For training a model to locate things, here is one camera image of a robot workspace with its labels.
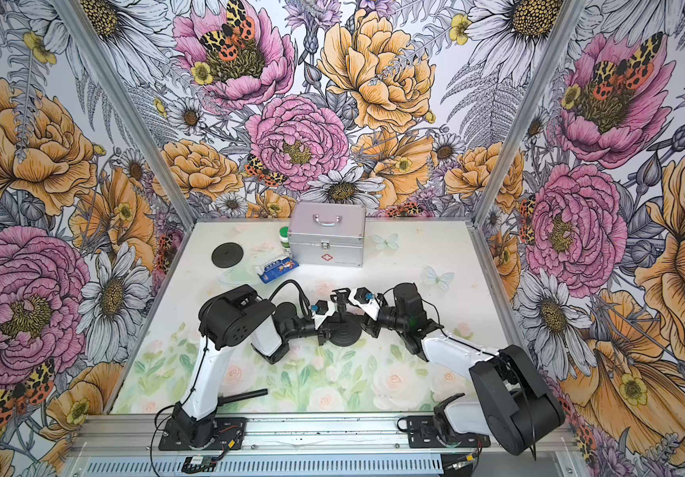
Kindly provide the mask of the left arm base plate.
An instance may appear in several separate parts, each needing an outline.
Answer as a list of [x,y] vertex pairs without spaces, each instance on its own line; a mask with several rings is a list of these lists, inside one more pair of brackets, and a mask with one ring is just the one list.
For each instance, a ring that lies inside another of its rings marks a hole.
[[239,450],[247,419],[244,417],[207,417],[196,423],[172,417],[164,427],[158,444],[161,451]]

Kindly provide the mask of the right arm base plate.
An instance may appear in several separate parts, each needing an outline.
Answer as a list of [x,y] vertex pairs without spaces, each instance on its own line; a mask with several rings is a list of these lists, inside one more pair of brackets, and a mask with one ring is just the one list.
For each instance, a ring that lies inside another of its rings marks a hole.
[[485,449],[491,446],[489,435],[450,429],[447,421],[434,415],[400,417],[396,428],[406,434],[410,448]]

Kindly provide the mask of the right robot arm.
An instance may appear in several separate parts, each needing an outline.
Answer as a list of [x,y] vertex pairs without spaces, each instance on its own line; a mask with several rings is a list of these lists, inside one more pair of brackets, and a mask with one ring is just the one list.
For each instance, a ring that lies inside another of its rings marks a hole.
[[432,427],[441,445],[457,446],[465,438],[487,435],[512,455],[535,447],[565,423],[565,412],[529,355],[517,345],[483,347],[445,331],[428,316],[427,302],[414,283],[382,293],[359,288],[354,295],[375,330],[395,332],[405,349],[427,363],[440,365],[466,378],[475,395],[455,393],[440,401],[432,413]]

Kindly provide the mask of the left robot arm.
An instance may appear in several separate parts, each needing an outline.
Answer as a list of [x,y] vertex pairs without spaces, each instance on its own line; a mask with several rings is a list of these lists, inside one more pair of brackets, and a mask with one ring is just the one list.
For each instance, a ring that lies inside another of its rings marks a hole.
[[278,306],[259,296],[244,284],[215,296],[199,310],[199,352],[190,381],[189,393],[173,406],[160,439],[161,451],[204,449],[217,440],[215,413],[221,405],[219,393],[232,354],[243,342],[274,363],[289,351],[289,341],[296,336],[315,336],[336,307],[319,301],[309,307],[309,315],[296,326],[288,321],[282,331],[273,319]]

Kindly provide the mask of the black round stand base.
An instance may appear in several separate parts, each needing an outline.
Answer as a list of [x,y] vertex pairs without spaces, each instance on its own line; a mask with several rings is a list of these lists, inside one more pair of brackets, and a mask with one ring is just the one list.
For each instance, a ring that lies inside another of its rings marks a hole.
[[342,320],[333,322],[329,325],[329,341],[335,346],[346,348],[350,347],[362,336],[362,329],[354,322]]

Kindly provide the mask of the black microphone clip pole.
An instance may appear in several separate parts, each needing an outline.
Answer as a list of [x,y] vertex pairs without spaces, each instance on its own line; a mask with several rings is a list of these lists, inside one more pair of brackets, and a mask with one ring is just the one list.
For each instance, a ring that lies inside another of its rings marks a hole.
[[331,301],[334,304],[335,313],[333,314],[334,323],[343,323],[348,313],[348,299],[350,298],[350,288],[337,288],[332,291]]

